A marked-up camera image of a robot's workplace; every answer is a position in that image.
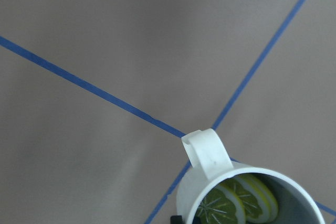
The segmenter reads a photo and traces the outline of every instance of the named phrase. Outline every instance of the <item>white mug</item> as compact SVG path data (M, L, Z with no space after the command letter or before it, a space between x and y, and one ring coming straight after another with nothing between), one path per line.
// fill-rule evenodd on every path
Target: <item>white mug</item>
M182 143L192 164L176 195L177 214L185 224L192 224L198 206L212 188L243 173L257 174L272 187L279 205L272 224L325 224L316 203L299 184L279 172L231 161L214 130L192 132L182 137Z

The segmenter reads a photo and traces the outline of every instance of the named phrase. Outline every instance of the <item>white cup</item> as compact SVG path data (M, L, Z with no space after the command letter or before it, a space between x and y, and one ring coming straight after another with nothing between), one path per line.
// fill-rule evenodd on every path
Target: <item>white cup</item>
M177 214L192 224L197 208L218 183L238 174L253 173L265 181L279 205L274 224L325 224L311 196L291 178L273 170L230 160L220 138L212 129L182 137L192 168L182 178L176 195Z

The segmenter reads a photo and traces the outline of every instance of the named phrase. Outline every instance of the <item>mug handle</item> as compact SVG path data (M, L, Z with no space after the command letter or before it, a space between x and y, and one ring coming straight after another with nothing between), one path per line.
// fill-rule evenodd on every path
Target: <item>mug handle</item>
M213 129L194 131L182 137L193 168L202 169L207 179L233 169L219 136Z

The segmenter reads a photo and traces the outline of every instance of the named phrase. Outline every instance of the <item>lime slice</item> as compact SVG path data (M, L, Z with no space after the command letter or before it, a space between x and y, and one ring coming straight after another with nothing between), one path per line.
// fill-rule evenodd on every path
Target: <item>lime slice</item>
M221 183L241 199L245 208L246 220L252 223L266 223L270 219L271 206L264 193L250 180L240 175L226 179Z
M244 206L225 185L217 185L202 200L196 216L202 224L245 224Z
M274 221L278 216L279 207L278 207L278 202L275 199L273 193L267 188L267 186L261 180L259 180L256 176L252 174L248 174L248 173L240 174L240 177L243 178L244 180L250 180L254 185L256 185L262 191L268 203L270 204L270 208L271 208L270 218L268 219L267 222Z

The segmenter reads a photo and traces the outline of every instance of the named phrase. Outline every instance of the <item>black object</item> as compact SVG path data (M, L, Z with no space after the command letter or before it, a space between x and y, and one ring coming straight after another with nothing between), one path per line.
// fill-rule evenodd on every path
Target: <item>black object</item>
M170 216L170 224L184 224L181 215L172 215ZM193 220L193 224L201 224L201 219L199 217L195 217Z

